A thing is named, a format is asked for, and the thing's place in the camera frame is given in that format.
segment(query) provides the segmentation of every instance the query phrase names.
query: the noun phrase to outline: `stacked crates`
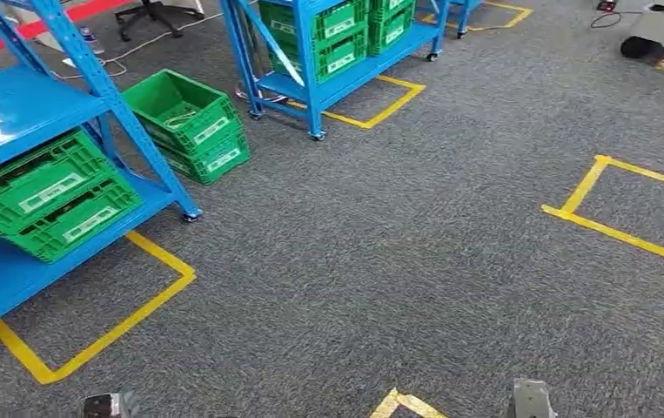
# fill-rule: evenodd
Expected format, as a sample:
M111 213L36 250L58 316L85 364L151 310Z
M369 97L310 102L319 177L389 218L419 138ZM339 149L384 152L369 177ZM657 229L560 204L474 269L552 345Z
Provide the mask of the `stacked crates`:
M372 0L367 53L380 55L406 33L413 22L414 0Z
M46 262L62 258L140 202L80 129L0 165L0 236Z
M209 185L250 158L242 125L222 91L161 70L124 92L168 164Z
M366 56L367 12L369 0L347 0L324 10L313 18L312 54L314 77L321 84L352 67ZM260 16L288 56L293 67L301 70L293 8L277 3L259 2ZM271 52L272 68L286 74L285 67Z

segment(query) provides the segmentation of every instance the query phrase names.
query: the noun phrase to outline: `blue metal shelf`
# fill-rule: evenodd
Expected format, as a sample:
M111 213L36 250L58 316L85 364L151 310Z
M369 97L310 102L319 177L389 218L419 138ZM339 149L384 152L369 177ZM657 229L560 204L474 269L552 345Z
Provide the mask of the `blue metal shelf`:
M143 204L54 264L45 264L0 239L0 317L98 253L175 200L159 184L126 170L121 173Z
M142 179L127 168L120 168L144 203L54 264L45 264L0 239L0 316L169 204L177 203L191 218L201 213L58 0L4 1L32 10L42 18L49 33L80 70L88 92L53 79L42 60L0 12L0 38L19 61L18 66L0 71L0 163L80 126L116 166L124 167L111 137L107 119L111 115L154 171L157 181Z
M260 118L265 107L283 111L294 117L305 119L309 127L309 134L321 140L325 132L321 129L321 112L329 106L350 94L362 84L367 83L375 76L397 63L403 57L411 54L424 44L431 42L427 59L433 61L442 51L446 15L449 11L450 0L433 0L436 10L436 24L414 23L408 32L379 57L367 57L352 68L325 81L316 83L314 68L314 50L312 41L312 25L314 17L322 10L326 10L340 0L260 0L284 4L293 9L293 26L296 32L296 45L298 45L298 62L300 71L296 71L280 49L278 42L272 37L270 30L262 22L257 12L249 5L247 0L220 0L222 11L229 34L234 57L237 60L242 82L250 102L250 114ZM245 33L245 18L252 23L255 30L267 42L268 50L274 53L290 77L280 74L256 74L253 68L252 45L250 39L253 34ZM260 92L263 89L276 91L281 95L295 98L305 103L305 109L299 110L289 106L263 100Z
M438 34L439 30L436 26L414 22L411 29L382 55L367 57L344 73L319 84L316 91L319 109L323 111L333 106L362 84L372 80L402 58L416 51L423 44L433 40ZM303 100L305 97L303 87L283 74L267 74L259 79L258 85L289 98Z
M0 71L0 164L108 109L101 98L23 65Z

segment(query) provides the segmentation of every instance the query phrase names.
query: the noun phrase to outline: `office chair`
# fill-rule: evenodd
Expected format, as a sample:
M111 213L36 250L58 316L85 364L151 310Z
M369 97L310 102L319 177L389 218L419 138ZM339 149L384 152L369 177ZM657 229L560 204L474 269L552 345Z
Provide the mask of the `office chair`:
M114 17L116 17L117 23L119 24L119 36L123 41L129 42L131 38L126 34L126 31L134 26L134 24L142 17L149 16L152 20L157 20L163 24L163 26L168 28L168 30L172 32L173 37L182 37L183 33L176 29L165 16L165 14L170 12L184 13L193 16L196 20L204 18L202 13L190 7L166 6L159 1L151 2L150 0L142 0L141 6L132 7L131 9L122 10L114 14ZM125 16L131 17L129 20L124 20Z

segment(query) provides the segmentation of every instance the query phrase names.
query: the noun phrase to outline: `red floor tape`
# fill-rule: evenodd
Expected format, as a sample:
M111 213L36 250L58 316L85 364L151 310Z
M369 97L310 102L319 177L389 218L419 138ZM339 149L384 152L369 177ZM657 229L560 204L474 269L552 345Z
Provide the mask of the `red floor tape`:
M114 9L125 3L130 3L133 0L92 0L85 4L80 4L68 9L67 13L70 20L77 22L87 17L91 17L98 13ZM47 28L42 22L33 22L31 24L22 24L17 27L19 34L24 39L31 39L37 35L41 35L47 31ZM3 48L3 42L0 39L0 49Z

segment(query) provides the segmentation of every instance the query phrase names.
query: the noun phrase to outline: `caster wheel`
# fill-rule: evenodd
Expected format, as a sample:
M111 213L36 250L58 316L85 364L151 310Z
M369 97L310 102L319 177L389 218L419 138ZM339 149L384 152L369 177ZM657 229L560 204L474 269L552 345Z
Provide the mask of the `caster wheel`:
M655 42L643 37L629 37L621 43L621 55L627 58L642 58L652 51Z
M185 213L183 214L183 221L188 222L189 224L192 224L193 222L196 222L201 215L196 215L196 216L191 216L191 215L186 215Z

